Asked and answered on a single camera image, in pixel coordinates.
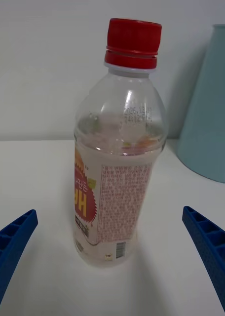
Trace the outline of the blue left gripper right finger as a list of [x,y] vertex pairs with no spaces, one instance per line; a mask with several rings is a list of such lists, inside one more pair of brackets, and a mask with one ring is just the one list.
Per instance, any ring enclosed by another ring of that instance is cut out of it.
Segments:
[[189,206],[183,208],[182,221],[225,312],[225,231]]

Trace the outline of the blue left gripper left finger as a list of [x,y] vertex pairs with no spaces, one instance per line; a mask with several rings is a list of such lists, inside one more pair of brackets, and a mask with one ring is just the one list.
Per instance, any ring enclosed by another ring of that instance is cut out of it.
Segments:
[[32,209],[0,230],[0,305],[21,255],[37,225],[37,213]]

